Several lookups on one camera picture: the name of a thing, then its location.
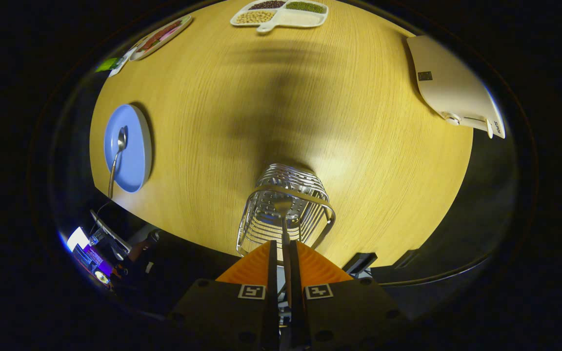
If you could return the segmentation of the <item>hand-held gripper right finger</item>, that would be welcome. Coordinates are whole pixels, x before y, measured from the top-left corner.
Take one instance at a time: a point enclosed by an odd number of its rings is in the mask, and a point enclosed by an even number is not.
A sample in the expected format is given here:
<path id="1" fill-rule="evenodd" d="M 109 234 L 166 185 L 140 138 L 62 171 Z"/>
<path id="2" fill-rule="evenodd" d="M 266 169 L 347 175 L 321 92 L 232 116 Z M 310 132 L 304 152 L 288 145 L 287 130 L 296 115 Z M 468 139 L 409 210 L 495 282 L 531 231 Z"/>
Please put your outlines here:
<path id="1" fill-rule="evenodd" d="M 293 351 L 376 351 L 404 333 L 404 313 L 375 280 L 352 278 L 294 240 L 288 277 Z"/>

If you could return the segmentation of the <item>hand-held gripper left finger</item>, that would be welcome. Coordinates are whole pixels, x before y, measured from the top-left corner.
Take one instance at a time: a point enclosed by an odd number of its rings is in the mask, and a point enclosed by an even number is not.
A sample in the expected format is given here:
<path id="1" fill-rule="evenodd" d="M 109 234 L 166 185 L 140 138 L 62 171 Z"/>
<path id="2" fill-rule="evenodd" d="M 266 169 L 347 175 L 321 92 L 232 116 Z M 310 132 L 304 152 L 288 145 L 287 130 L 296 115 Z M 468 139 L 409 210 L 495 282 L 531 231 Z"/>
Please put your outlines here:
<path id="1" fill-rule="evenodd" d="M 185 351 L 278 351 L 277 242 L 198 278 L 167 314 Z"/>

